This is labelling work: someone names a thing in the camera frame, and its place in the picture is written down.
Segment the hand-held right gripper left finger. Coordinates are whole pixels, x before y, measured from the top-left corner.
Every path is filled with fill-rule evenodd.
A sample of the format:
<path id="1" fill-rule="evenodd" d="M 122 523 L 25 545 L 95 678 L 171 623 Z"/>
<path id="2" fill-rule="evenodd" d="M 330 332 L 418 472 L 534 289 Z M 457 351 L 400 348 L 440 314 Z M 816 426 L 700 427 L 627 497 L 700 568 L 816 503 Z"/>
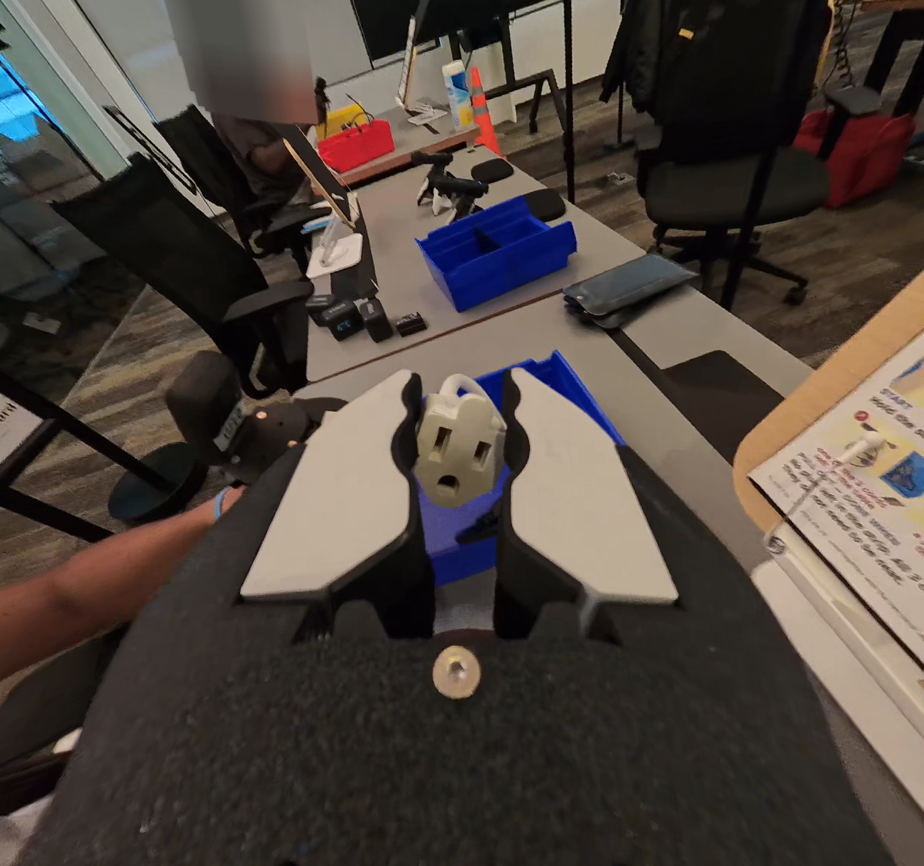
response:
<path id="1" fill-rule="evenodd" d="M 418 484 L 422 380 L 388 376 L 327 412 L 304 444 L 240 588 L 245 603 L 301 602 L 333 621 L 376 611 L 390 637 L 431 637 L 435 584 Z"/>

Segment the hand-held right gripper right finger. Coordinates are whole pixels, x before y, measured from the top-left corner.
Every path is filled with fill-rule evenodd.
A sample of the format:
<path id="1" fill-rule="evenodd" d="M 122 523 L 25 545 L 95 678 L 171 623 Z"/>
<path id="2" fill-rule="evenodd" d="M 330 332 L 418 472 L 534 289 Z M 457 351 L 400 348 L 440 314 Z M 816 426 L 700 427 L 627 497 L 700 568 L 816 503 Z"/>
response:
<path id="1" fill-rule="evenodd" d="M 556 606 L 589 633 L 610 606 L 675 606 L 679 593 L 617 441 L 525 368 L 503 375 L 507 424 L 496 545 L 495 633 L 525 639 Z"/>

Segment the blue plastic bin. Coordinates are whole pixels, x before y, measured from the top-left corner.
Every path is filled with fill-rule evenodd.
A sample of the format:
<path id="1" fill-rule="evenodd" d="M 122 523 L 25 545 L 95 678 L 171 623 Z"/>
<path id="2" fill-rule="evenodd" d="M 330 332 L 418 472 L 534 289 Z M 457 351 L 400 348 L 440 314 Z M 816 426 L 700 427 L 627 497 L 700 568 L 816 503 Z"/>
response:
<path id="1" fill-rule="evenodd" d="M 561 352 L 553 351 L 546 359 L 525 360 L 516 366 L 583 410 L 615 444 L 624 443 L 610 418 Z M 456 583 L 495 567 L 498 511 L 510 474 L 505 462 L 500 464 L 502 470 L 496 485 L 486 494 L 460 506 L 438 505 L 419 487 L 425 547 L 437 586 Z"/>
<path id="2" fill-rule="evenodd" d="M 417 239 L 434 282 L 463 313 L 565 268 L 577 252 L 570 221 L 550 225 L 518 196 Z"/>

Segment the person's left forearm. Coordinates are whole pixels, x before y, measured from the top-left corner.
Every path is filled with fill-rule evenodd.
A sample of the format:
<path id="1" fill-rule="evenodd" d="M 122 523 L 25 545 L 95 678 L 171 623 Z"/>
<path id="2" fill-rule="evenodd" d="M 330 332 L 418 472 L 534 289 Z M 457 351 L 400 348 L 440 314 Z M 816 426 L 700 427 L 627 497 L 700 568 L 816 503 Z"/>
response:
<path id="1" fill-rule="evenodd" d="M 222 517 L 248 492 L 233 487 Z M 216 524 L 213 500 L 107 537 L 48 572 L 4 586 L 2 680 L 135 618 Z"/>

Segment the grey desk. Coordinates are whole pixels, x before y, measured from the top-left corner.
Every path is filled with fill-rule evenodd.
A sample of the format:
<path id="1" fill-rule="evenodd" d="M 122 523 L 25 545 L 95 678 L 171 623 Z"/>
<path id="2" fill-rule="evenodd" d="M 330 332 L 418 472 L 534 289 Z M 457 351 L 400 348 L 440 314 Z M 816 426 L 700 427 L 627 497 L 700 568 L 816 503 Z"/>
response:
<path id="1" fill-rule="evenodd" d="M 897 864 L 922 864 L 922 738 L 839 634 L 780 568 L 733 488 L 733 470 L 639 362 L 660 369 L 729 354 L 786 398 L 811 369 L 694 290 L 653 304 L 612 340 L 567 315 L 555 295 L 387 352 L 334 365 L 298 397 L 350 400 L 408 368 L 435 390 L 446 375 L 477 377 L 561 352 L 627 444 L 679 495 L 751 575 L 812 672 L 847 775 Z"/>
<path id="2" fill-rule="evenodd" d="M 429 272 L 417 239 L 441 226 L 415 197 L 422 169 L 412 168 L 359 189 L 358 199 L 371 240 L 372 259 L 382 300 L 389 318 L 418 312 L 427 329 L 407 338 L 395 335 L 377 343 L 367 332 L 336 341 L 328 329 L 310 322 L 307 341 L 309 384 L 343 375 L 365 364 L 417 347 L 469 325 L 541 301 L 574 282 L 598 275 L 643 254 L 627 238 L 597 221 L 572 203 L 565 204 L 564 220 L 574 226 L 577 252 L 565 269 L 527 283 L 498 298 L 458 313 Z"/>

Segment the black battery pack with display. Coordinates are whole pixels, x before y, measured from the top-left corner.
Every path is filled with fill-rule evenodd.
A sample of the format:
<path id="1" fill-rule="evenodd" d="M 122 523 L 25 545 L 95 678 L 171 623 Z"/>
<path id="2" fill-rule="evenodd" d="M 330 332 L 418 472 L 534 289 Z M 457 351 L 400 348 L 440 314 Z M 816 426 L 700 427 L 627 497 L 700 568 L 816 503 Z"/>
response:
<path id="1" fill-rule="evenodd" d="M 356 336 L 365 329 L 359 307 L 352 300 L 344 300 L 324 309 L 318 315 L 317 323 L 327 329 L 338 342 Z"/>

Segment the black mesh office chair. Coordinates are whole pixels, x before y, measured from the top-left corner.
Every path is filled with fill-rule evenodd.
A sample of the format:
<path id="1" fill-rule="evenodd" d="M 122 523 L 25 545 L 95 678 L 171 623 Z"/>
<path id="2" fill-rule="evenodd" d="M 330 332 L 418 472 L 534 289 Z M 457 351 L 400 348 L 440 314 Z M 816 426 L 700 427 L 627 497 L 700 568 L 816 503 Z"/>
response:
<path id="1" fill-rule="evenodd" d="M 274 207 L 258 201 L 248 180 L 202 111 L 188 106 L 179 115 L 154 123 L 204 198 L 225 209 L 243 246 L 256 258 L 289 251 L 302 277 L 308 266 L 310 236 L 306 224 L 317 222 L 329 208 L 314 204 Z"/>
<path id="2" fill-rule="evenodd" d="M 306 280 L 270 284 L 256 259 L 141 154 L 52 210 L 177 306 L 231 361 L 249 398 L 306 387 Z"/>

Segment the dark flat pouch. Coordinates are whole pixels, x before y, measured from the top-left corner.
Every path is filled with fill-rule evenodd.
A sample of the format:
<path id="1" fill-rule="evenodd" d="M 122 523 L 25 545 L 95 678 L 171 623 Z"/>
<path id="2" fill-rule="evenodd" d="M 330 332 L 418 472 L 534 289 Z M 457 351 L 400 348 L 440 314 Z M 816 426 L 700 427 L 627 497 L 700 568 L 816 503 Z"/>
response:
<path id="1" fill-rule="evenodd" d="M 563 288 L 565 308 L 587 325 L 617 329 L 650 300 L 687 285 L 696 274 L 657 254 L 639 256 Z"/>

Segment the wooden board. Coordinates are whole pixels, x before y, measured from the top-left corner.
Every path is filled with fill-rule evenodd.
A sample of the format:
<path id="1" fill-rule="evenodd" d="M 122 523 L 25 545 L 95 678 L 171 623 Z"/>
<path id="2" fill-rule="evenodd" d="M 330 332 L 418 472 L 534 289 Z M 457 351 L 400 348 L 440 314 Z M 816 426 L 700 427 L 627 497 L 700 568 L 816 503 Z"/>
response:
<path id="1" fill-rule="evenodd" d="M 354 229 L 359 220 L 359 208 L 350 187 L 328 167 L 307 138 L 284 137 L 283 144 L 334 214 Z"/>
<path id="2" fill-rule="evenodd" d="M 915 342 L 922 331 L 923 276 L 919 275 L 745 437 L 734 456 L 733 487 L 762 534 L 775 534 L 779 516 L 749 474 Z"/>

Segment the red plastic bin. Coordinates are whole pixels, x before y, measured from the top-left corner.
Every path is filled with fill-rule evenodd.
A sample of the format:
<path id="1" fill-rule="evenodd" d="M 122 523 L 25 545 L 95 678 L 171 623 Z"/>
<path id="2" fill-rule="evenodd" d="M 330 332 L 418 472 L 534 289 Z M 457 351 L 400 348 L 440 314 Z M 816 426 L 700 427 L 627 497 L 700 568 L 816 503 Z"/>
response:
<path id="1" fill-rule="evenodd" d="M 391 154 L 395 141 L 391 124 L 373 119 L 348 127 L 319 141 L 317 151 L 324 163 L 339 174 L 362 167 Z"/>

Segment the black office chair with bag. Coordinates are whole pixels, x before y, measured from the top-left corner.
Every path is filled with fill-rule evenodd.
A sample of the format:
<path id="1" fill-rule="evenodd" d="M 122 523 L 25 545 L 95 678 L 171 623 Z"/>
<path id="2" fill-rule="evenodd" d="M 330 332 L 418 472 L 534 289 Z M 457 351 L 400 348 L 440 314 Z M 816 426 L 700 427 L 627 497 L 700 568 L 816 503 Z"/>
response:
<path id="1" fill-rule="evenodd" d="M 640 194 L 655 226 L 654 250 L 660 253 L 668 244 L 677 248 L 676 263 L 698 262 L 704 293 L 711 290 L 713 267 L 725 261 L 727 273 L 719 303 L 726 310 L 732 308 L 747 268 L 791 282 L 783 299 L 791 306 L 801 305 L 808 280 L 763 259 L 758 233 L 761 227 L 808 215 L 827 198 L 826 184 L 819 198 L 807 190 L 796 192 L 784 177 L 784 169 L 778 167 L 780 159 L 792 152 L 796 136 L 788 146 L 758 155 L 701 164 L 669 163 L 657 156 L 661 131 L 652 115 L 654 108 L 655 101 L 648 112 L 653 119 L 653 141 L 637 150 Z"/>

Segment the orange traffic cone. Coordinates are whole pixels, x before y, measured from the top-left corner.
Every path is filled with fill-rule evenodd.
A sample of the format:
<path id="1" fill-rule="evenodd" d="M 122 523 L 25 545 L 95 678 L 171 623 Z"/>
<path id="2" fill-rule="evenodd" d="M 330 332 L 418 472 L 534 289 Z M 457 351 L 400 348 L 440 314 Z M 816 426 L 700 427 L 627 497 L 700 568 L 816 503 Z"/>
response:
<path id="1" fill-rule="evenodd" d="M 479 69 L 476 66 L 473 66 L 470 69 L 470 78 L 470 97 L 473 119 L 479 129 L 479 134 L 476 137 L 474 144 L 484 146 L 493 152 L 496 156 L 500 156 L 502 159 L 505 159 L 498 144 L 498 140 L 491 121 L 488 101 L 482 89 Z"/>

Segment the white wipes canister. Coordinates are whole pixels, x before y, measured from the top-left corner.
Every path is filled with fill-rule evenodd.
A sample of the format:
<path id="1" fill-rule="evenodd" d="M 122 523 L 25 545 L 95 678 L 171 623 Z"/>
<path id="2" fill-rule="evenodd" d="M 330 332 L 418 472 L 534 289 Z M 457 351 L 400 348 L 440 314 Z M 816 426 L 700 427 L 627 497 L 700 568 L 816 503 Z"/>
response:
<path id="1" fill-rule="evenodd" d="M 461 60 L 442 68 L 448 108 L 456 130 L 467 129 L 474 123 L 474 110 L 468 87 L 467 69 Z"/>

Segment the red fabric bag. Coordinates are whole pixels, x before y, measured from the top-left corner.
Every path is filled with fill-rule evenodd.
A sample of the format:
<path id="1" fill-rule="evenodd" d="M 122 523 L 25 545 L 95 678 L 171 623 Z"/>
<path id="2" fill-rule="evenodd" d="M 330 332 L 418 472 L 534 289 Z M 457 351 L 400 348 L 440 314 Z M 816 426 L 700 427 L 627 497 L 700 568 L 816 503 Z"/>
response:
<path id="1" fill-rule="evenodd" d="M 912 113 L 887 116 L 875 113 L 849 118 L 821 174 L 817 154 L 834 121 L 832 110 L 814 110 L 801 122 L 792 152 L 780 159 L 778 167 L 790 179 L 796 192 L 807 190 L 815 198 L 828 186 L 824 205 L 837 209 L 870 194 L 889 188 L 897 178 L 916 130 Z"/>

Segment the black hanging jacket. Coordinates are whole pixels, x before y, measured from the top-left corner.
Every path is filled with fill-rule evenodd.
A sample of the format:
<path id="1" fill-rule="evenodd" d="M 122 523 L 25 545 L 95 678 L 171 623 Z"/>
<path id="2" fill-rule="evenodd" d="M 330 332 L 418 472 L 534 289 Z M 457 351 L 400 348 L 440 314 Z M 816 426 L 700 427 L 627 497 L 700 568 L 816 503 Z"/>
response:
<path id="1" fill-rule="evenodd" d="M 603 73 L 602 102 L 623 88 L 636 111 L 653 108 L 668 13 L 669 0 L 627 1 Z"/>

